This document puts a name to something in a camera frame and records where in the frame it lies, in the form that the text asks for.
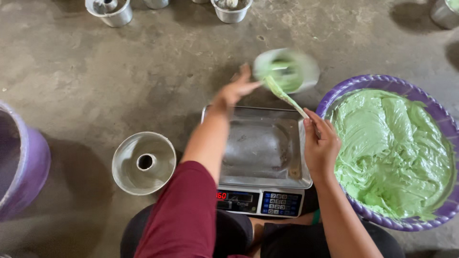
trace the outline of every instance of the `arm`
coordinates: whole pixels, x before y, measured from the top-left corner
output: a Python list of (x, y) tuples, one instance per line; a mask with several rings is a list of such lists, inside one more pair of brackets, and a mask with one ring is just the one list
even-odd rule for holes
[(181, 162), (197, 161), (210, 173), (218, 184), (220, 167), (230, 131), (230, 117), (234, 105), (245, 95), (260, 86), (259, 82), (250, 83), (250, 67), (241, 66), (240, 75), (232, 83), (223, 87), (212, 101), (204, 122), (191, 134)]
[(305, 160), (317, 189), (330, 255), (333, 258), (382, 258), (336, 180), (334, 168), (341, 141), (335, 128), (316, 113), (307, 109), (305, 112), (310, 117), (304, 120)]

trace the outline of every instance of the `green batter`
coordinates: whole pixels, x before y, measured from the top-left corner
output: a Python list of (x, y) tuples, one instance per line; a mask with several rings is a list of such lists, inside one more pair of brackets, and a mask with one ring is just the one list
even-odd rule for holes
[(387, 217), (435, 218), (455, 182), (454, 154), (424, 103), (375, 89), (335, 103), (327, 117), (342, 140), (335, 174), (346, 191)]

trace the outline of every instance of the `purple plastic basin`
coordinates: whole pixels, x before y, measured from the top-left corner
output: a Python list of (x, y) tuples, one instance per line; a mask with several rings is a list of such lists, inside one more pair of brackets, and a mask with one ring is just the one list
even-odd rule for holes
[(0, 221), (33, 201), (45, 184), (50, 163), (43, 136), (0, 101)]
[[(427, 105), (425, 110), (433, 117), (437, 122), (441, 132), (445, 137), (454, 145), (454, 151), (459, 153), (459, 128), (455, 120), (448, 114), (448, 112), (438, 103), (434, 98), (427, 94), (422, 89), (415, 85), (388, 75), (360, 75), (345, 80), (335, 87), (333, 87), (319, 103), (316, 113), (324, 118), (328, 107), (340, 96), (347, 92), (374, 88), (387, 90), (406, 96), (412, 101), (422, 101)], [(459, 168), (458, 157), (456, 156), (456, 173)], [(384, 217), (379, 213), (373, 212), (362, 205), (361, 202), (352, 198), (346, 190), (347, 199), (351, 203), (354, 211), (360, 214), (362, 217), (374, 222), (383, 227), (387, 227), (394, 230), (402, 231), (421, 231), (429, 230), (440, 226), (452, 219), (457, 212), (459, 212), (459, 181), (451, 182), (454, 186), (453, 192), (450, 194), (446, 202), (433, 212), (437, 216), (435, 220), (421, 221), (419, 217), (411, 217), (404, 219), (391, 219)]]

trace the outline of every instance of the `maroon shirt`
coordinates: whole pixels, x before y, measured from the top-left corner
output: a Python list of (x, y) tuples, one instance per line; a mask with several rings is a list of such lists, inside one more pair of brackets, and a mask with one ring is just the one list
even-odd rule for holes
[(179, 164), (151, 211), (134, 258), (211, 258), (216, 193), (213, 178), (200, 163)]

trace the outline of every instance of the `spatula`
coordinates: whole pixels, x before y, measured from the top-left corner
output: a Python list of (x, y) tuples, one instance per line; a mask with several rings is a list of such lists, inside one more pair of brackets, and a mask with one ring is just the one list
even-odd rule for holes
[(266, 76), (264, 78), (264, 81), (266, 82), (269, 89), (274, 95), (276, 95), (281, 100), (289, 103), (303, 116), (303, 118), (309, 118), (309, 116), (303, 111), (303, 109), (279, 87), (279, 85), (276, 83), (276, 81), (271, 75)]

